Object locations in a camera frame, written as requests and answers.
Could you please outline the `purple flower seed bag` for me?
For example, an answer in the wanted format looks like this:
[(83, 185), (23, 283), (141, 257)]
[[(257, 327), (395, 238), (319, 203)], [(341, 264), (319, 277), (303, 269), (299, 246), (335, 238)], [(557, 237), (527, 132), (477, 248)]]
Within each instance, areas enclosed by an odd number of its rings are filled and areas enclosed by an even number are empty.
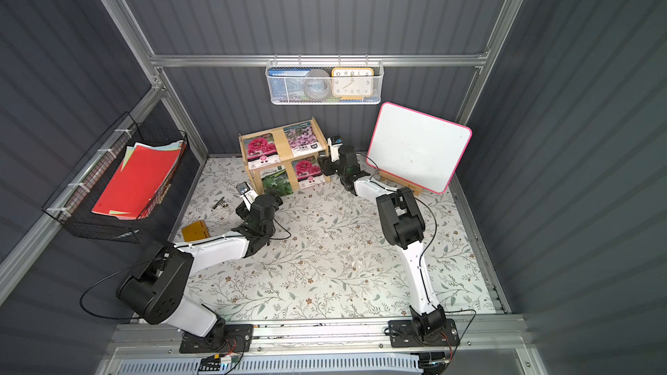
[(297, 123), (283, 128), (288, 145), (294, 157), (314, 154), (323, 150), (311, 121)]

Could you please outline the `wooden two-tier shelf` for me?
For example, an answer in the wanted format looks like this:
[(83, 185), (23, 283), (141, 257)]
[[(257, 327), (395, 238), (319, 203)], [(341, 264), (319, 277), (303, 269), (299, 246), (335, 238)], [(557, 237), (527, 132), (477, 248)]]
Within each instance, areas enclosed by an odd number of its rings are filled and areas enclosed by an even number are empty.
[[(314, 154), (294, 157), (292, 155), (291, 149), (288, 145), (288, 140), (286, 139), (285, 134), (283, 132), (283, 128), (286, 127), (286, 126), (271, 128), (270, 130), (255, 132), (255, 133), (248, 134), (248, 135), (241, 135), (239, 137), (239, 144), (240, 144), (240, 147), (241, 147), (241, 156), (242, 156), (242, 159), (245, 163), (245, 169), (246, 169), (246, 172), (248, 173), (248, 177), (250, 179), (250, 184), (257, 193), (265, 194), (264, 190), (263, 190), (263, 187), (262, 187), (262, 180), (261, 180), (261, 177), (260, 177), (260, 172), (264, 169), (274, 168), (274, 167), (277, 167), (279, 165), (284, 166), (286, 168), (287, 172), (288, 172), (288, 178), (291, 182), (291, 185), (292, 185), (292, 188), (293, 188), (293, 191), (294, 191), (293, 194), (297, 193), (300, 190), (304, 190), (304, 189), (299, 189), (299, 184), (297, 182), (297, 178), (296, 178), (295, 172), (294, 172), (293, 167), (292, 167), (292, 162), (296, 161), (296, 160), (303, 159), (303, 158), (307, 158), (309, 156), (315, 156), (318, 159), (319, 156), (327, 156), (329, 154), (329, 150), (327, 149), (326, 140), (324, 138), (323, 133), (321, 132), (321, 128), (320, 128), (319, 124), (317, 123), (316, 119), (311, 118), (308, 121), (312, 122), (312, 125), (313, 125), (313, 128), (314, 128), (314, 133), (317, 136), (318, 140), (320, 141), (321, 146), (323, 147), (323, 150), (321, 150), (320, 152), (314, 153)], [(281, 158), (281, 162), (278, 163), (278, 164), (267, 166), (267, 167), (258, 168), (258, 169), (255, 169), (255, 170), (250, 170), (248, 168), (248, 161), (247, 161), (246, 149), (244, 147), (244, 140), (248, 139), (248, 138), (256, 137), (258, 135), (263, 135), (263, 134), (266, 134), (266, 133), (271, 133), (273, 135), (275, 145), (277, 147), (279, 156)]]

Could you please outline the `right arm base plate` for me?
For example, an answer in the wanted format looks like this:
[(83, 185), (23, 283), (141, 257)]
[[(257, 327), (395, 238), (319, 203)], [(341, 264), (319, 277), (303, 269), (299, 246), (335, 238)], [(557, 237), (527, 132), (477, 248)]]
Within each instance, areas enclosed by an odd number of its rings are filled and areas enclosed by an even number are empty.
[(417, 331), (410, 319), (396, 319), (388, 323), (384, 334), (393, 348), (439, 347), (453, 348), (460, 344), (460, 332), (453, 319), (447, 319), (444, 326), (430, 331)]

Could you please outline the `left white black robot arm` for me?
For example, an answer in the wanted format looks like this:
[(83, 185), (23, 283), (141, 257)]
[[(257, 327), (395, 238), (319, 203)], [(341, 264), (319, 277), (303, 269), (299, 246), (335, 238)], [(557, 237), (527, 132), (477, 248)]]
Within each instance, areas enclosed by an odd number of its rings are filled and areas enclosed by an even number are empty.
[(189, 278), (209, 267), (249, 258), (267, 246), (281, 205), (281, 198), (261, 194), (240, 205), (243, 222), (229, 232), (159, 248), (146, 265), (126, 274), (116, 297), (151, 325), (164, 323), (200, 338), (212, 336), (222, 329), (223, 318), (186, 295)]

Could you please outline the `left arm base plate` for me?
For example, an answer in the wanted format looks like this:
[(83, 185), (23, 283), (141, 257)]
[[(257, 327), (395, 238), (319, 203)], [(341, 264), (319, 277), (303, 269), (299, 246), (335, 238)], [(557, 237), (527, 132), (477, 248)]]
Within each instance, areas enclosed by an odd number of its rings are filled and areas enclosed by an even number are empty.
[(255, 327), (250, 324), (217, 324), (203, 337), (184, 332), (179, 352), (181, 354), (248, 352), (254, 329)]

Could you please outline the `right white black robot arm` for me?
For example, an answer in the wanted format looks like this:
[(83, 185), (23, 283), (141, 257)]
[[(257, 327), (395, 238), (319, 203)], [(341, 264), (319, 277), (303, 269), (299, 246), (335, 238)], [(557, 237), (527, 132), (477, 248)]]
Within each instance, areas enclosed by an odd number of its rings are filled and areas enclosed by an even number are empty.
[(318, 163), (324, 175), (338, 176), (349, 193), (376, 204), (382, 233), (399, 250), (406, 269), (414, 336), (424, 341), (441, 332), (447, 317), (428, 274), (423, 243), (426, 224), (413, 191), (373, 178), (361, 168), (350, 145), (330, 143), (329, 155), (319, 157)]

